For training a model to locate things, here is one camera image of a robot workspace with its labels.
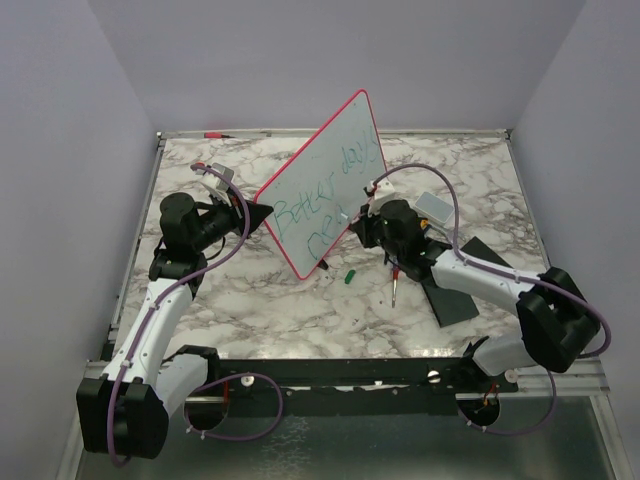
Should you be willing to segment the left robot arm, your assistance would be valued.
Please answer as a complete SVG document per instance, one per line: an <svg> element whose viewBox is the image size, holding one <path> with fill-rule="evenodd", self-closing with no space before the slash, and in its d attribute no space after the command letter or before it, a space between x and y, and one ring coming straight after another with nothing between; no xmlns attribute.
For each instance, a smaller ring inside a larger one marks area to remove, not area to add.
<svg viewBox="0 0 640 480"><path fill-rule="evenodd" d="M209 203L184 192L161 201L161 244L154 251L139 314L100 376L83 379L76 392L87 451L109 455L118 467L132 458L153 459L187 397L218 388L215 350L184 347L170 360L165 352L210 264L206 249L230 233L247 239L272 211L235 193L227 201Z"/></svg>

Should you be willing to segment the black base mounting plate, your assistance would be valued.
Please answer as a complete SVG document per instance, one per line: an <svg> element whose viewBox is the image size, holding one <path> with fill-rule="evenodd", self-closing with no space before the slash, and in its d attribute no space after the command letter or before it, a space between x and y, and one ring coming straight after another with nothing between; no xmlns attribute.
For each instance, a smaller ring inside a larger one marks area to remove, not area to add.
<svg viewBox="0 0 640 480"><path fill-rule="evenodd" d="M487 392L518 391L504 376L488 377L455 358L400 359L219 359L208 381L249 375L189 395L187 412L199 422L231 417L266 418L277 413L271 378L282 391L283 413L291 416L454 415L456 397L480 399Z"/></svg>

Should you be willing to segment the grey white router box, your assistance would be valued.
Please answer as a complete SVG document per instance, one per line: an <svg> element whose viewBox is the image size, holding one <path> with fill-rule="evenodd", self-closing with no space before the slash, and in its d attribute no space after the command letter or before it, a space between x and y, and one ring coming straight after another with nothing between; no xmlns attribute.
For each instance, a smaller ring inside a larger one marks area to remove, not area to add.
<svg viewBox="0 0 640 480"><path fill-rule="evenodd" d="M414 203L415 210L430 222L445 226L454 215L454 207L439 197L423 192Z"/></svg>

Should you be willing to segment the black flat box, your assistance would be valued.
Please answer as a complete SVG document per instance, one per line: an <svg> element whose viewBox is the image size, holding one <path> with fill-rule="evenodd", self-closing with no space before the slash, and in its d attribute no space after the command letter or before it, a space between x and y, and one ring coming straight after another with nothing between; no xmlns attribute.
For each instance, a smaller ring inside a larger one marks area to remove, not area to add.
<svg viewBox="0 0 640 480"><path fill-rule="evenodd" d="M472 320L479 310L470 295L422 282L421 287L441 328Z"/></svg>

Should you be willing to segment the pink framed whiteboard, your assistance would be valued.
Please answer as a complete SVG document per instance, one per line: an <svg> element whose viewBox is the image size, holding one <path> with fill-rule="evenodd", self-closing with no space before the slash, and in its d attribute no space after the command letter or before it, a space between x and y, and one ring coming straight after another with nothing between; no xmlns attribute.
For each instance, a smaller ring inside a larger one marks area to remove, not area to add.
<svg viewBox="0 0 640 480"><path fill-rule="evenodd" d="M297 278L304 280L336 245L386 171L366 90L356 91L254 196L273 213L266 226Z"/></svg>

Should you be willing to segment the blue transparent screwdriver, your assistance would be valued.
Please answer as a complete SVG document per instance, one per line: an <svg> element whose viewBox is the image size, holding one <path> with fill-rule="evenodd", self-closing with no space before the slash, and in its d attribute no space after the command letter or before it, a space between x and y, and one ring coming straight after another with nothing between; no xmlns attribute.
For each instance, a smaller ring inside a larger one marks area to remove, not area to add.
<svg viewBox="0 0 640 480"><path fill-rule="evenodd" d="M399 280L400 269L397 266L392 268L392 294L391 294L391 307L396 307L397 302L397 288Z"/></svg>

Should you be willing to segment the black network switch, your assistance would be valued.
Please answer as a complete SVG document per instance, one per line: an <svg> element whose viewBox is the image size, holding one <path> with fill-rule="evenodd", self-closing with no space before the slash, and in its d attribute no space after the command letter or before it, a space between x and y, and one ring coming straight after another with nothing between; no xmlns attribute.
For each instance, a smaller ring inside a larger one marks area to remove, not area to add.
<svg viewBox="0 0 640 480"><path fill-rule="evenodd" d="M472 237L462 247L461 252L470 257L475 263L489 263L499 265L505 268L511 268L511 265L507 263L500 255L492 250L487 244L485 244L477 236Z"/></svg>

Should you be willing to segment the green marker cap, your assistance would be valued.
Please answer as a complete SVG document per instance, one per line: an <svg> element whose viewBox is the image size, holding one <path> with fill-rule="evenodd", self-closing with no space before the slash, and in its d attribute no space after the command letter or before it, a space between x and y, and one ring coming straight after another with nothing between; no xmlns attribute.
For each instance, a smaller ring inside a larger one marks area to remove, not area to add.
<svg viewBox="0 0 640 480"><path fill-rule="evenodd" d="M355 271L355 270L350 270L350 271L347 273L347 275L346 275L346 277L345 277L345 279L344 279L344 283L345 283L345 284L350 284L350 283L352 282L352 280L353 280L353 278L354 278L355 274L356 274L356 271Z"/></svg>

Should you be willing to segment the aluminium frame rail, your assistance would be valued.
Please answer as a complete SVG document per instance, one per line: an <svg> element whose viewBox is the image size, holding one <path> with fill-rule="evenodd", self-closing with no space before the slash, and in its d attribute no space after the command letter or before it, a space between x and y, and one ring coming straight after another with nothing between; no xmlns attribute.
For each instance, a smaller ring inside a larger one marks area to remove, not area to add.
<svg viewBox="0 0 640 480"><path fill-rule="evenodd" d="M523 395L549 396L551 382L542 367L516 369L517 386ZM610 393L599 358L577 360L565 373L553 373L559 396L598 396Z"/></svg>

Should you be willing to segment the red marker at wall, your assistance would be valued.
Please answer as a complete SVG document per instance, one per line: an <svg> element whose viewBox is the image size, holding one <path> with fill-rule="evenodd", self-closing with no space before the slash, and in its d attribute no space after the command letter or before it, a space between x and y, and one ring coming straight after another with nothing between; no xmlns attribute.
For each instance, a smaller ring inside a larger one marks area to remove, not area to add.
<svg viewBox="0 0 640 480"><path fill-rule="evenodd" d="M205 139L231 139L234 138L233 135L225 134L221 132L205 132L203 134L203 138Z"/></svg>

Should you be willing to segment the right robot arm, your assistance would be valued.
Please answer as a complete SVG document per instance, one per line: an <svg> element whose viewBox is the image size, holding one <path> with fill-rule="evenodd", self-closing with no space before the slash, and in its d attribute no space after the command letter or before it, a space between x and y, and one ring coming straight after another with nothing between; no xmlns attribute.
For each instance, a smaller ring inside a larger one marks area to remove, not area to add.
<svg viewBox="0 0 640 480"><path fill-rule="evenodd" d="M518 318L518 333L468 347L470 360L460 365L459 378L469 390L483 390L510 369L539 365L564 373L600 330L565 271L527 274L463 257L452 245L430 238L405 200L391 200L375 214L362 206L350 229L363 247L381 248L411 280L479 298Z"/></svg>

